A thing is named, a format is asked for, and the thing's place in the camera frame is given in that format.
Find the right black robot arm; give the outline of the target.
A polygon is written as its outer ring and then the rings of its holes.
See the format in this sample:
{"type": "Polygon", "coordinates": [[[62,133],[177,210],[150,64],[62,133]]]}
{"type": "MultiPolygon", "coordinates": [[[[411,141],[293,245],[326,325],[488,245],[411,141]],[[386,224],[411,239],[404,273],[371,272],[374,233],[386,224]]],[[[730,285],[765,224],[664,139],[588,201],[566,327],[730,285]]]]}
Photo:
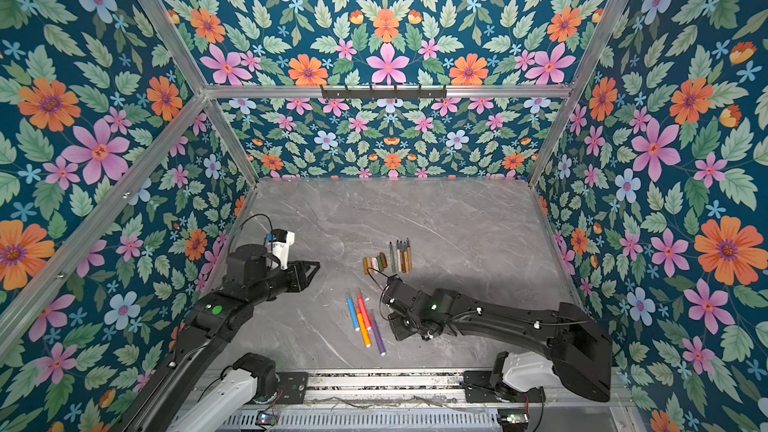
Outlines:
{"type": "Polygon", "coordinates": [[[425,341],[444,334],[478,336],[533,352],[551,363],[554,377],[570,392],[595,402],[610,400],[612,341],[575,304],[557,310],[526,310],[483,302],[452,289],[428,294],[398,276],[387,279],[380,302],[395,339],[425,341]]]}

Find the ochre brown marker pen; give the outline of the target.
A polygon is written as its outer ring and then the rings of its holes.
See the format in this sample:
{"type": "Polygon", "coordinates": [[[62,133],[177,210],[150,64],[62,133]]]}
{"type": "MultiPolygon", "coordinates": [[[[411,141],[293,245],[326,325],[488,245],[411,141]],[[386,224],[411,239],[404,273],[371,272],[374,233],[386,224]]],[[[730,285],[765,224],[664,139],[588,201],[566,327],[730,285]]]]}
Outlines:
{"type": "Polygon", "coordinates": [[[413,269],[412,248],[411,248],[410,238],[406,238],[405,256],[406,256],[406,263],[407,263],[407,273],[410,273],[413,269]]]}

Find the dark green brown marker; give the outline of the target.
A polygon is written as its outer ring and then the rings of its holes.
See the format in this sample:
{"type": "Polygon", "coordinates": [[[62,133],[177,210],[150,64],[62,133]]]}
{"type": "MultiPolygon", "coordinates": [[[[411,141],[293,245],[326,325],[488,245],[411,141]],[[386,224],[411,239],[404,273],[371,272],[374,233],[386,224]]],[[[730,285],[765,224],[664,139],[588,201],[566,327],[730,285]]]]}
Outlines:
{"type": "Polygon", "coordinates": [[[398,272],[398,258],[393,242],[389,242],[390,268],[393,274],[398,272]]]}

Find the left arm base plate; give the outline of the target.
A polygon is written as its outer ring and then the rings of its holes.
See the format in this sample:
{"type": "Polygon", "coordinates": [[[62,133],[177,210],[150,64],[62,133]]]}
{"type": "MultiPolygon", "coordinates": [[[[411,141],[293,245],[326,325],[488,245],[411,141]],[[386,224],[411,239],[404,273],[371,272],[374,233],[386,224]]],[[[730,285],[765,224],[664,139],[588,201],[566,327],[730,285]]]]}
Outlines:
{"type": "Polygon", "coordinates": [[[308,390],[307,372],[271,373],[264,384],[257,386],[251,404],[299,405],[303,404],[308,390]]]}

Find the light pink marker pen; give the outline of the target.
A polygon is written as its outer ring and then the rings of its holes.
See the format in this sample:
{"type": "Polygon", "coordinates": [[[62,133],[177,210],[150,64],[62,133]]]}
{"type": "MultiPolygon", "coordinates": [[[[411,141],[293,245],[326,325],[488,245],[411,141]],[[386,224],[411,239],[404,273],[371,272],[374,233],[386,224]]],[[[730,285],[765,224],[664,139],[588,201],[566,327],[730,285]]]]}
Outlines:
{"type": "Polygon", "coordinates": [[[398,270],[397,273],[404,273],[405,272],[405,268],[404,268],[401,244],[400,244],[399,240],[397,240],[395,242],[395,257],[396,257],[396,260],[397,260],[397,270],[398,270]]]}

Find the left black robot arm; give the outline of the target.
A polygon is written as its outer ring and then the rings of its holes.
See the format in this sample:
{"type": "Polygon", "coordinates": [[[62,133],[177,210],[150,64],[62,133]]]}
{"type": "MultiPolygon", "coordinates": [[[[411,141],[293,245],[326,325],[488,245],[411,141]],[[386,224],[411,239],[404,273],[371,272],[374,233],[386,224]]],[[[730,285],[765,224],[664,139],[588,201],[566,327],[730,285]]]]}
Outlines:
{"type": "Polygon", "coordinates": [[[305,290],[318,261],[278,258],[262,244],[228,254],[222,284],[183,320],[174,349],[115,425],[114,431],[165,431],[213,360],[253,317],[257,305],[305,290]]]}

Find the purple marker pen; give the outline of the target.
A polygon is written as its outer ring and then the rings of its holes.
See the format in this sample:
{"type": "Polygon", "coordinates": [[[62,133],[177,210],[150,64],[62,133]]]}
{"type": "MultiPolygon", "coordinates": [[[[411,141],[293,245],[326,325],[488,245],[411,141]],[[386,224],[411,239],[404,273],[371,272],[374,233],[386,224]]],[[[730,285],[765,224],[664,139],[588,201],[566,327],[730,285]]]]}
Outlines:
{"type": "Polygon", "coordinates": [[[387,353],[386,347],[385,347],[385,344],[384,344],[384,341],[383,341],[380,329],[378,327],[378,324],[377,324],[377,322],[375,320],[375,317],[373,315],[370,315],[369,316],[369,320],[370,320],[370,323],[371,323],[371,328],[372,328],[372,331],[373,331],[374,340],[376,342],[379,354],[381,356],[385,356],[386,353],[387,353]]]}

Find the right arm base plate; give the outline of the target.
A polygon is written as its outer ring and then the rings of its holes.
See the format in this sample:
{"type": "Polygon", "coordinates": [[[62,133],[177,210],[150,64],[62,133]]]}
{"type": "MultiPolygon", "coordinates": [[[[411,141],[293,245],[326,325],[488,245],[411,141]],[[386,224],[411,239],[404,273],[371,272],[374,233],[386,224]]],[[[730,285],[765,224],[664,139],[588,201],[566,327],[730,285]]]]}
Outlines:
{"type": "Polygon", "coordinates": [[[490,370],[466,370],[460,386],[467,403],[537,404],[546,401],[546,394],[541,388],[519,391],[493,376],[490,370]]]}

